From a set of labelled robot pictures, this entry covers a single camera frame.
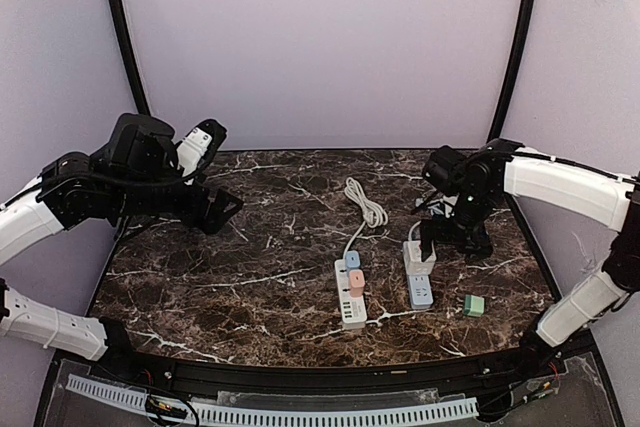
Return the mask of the white cube socket adapter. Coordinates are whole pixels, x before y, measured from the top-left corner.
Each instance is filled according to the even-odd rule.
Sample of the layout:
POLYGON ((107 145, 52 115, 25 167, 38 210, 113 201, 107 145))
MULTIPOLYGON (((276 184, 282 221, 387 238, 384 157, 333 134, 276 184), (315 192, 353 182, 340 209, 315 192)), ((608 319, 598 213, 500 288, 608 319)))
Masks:
POLYGON ((421 243, 412 240, 403 243, 403 260, 407 275, 430 275, 435 267, 437 256, 432 251, 423 259, 421 243))

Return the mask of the grey blue power strip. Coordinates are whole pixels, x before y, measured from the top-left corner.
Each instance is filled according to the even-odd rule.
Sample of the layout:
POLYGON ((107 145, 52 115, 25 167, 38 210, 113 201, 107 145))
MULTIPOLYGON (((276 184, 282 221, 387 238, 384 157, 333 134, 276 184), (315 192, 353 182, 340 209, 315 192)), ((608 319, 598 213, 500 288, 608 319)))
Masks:
POLYGON ((426 274, 408 274, 406 278, 411 307, 414 310, 431 309, 434 300, 429 276, 426 274))

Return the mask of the green plug charger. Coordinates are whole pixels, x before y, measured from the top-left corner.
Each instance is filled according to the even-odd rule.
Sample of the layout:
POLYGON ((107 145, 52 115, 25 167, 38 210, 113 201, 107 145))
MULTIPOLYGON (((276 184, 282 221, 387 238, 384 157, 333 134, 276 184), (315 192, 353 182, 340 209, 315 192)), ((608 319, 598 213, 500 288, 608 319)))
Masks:
POLYGON ((481 317, 485 313, 485 298, 473 294, 466 294, 463 314, 469 317, 481 317))

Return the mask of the blue plug charger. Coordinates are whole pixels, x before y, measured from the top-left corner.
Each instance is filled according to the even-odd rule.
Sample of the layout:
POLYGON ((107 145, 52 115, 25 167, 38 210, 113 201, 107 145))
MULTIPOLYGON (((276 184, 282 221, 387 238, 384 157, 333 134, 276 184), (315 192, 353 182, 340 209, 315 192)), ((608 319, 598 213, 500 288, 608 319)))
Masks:
POLYGON ((348 271, 361 268, 361 259, 358 251, 349 250, 344 256, 345 267, 348 271))

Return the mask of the pink plug charger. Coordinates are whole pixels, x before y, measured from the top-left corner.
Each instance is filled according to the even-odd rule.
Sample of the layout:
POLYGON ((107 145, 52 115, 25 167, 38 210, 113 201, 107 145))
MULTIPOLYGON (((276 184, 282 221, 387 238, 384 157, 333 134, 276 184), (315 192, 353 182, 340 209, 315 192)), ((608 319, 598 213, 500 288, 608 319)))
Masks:
POLYGON ((361 269, 352 269, 348 272, 349 294, 352 298, 360 298, 364 294, 366 280, 361 269))

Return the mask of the white power strip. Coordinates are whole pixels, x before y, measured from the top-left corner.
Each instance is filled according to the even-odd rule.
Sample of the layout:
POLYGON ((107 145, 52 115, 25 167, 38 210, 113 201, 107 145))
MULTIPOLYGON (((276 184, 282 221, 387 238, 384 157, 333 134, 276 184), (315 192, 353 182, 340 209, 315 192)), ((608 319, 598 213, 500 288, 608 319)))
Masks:
POLYGON ((351 295, 349 276, 343 259, 334 262, 334 274, 342 327, 345 330, 363 329, 367 322, 364 296, 353 297, 351 295))

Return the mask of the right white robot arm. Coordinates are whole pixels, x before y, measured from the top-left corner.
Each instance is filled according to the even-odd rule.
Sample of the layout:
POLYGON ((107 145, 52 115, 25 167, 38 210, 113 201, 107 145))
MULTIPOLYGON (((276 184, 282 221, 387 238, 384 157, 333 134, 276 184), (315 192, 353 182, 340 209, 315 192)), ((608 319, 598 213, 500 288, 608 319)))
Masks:
POLYGON ((505 195, 531 198, 590 218, 615 232, 602 265, 543 313, 524 347, 510 360, 521 381, 534 379, 549 352, 576 331, 639 290, 639 180, 543 154, 497 138, 464 154, 448 145, 434 150, 422 170, 450 209, 419 224, 420 251, 431 261, 438 245, 486 258, 492 245, 485 222, 505 195))

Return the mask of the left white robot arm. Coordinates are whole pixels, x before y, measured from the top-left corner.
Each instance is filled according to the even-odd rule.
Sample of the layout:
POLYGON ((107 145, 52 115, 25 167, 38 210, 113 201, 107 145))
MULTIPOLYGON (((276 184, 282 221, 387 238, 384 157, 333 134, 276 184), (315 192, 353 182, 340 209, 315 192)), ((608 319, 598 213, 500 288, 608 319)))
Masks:
MULTIPOLYGON (((170 216, 205 234, 219 232, 243 206, 236 196, 204 184, 227 130, 207 119, 180 141, 174 135, 158 118, 123 114, 97 151, 70 152, 50 163, 1 206, 2 262, 89 219, 117 226, 136 216, 170 216)), ((101 360, 120 383, 141 374, 121 322, 77 317, 35 302, 7 283, 1 285, 1 333, 101 360)))

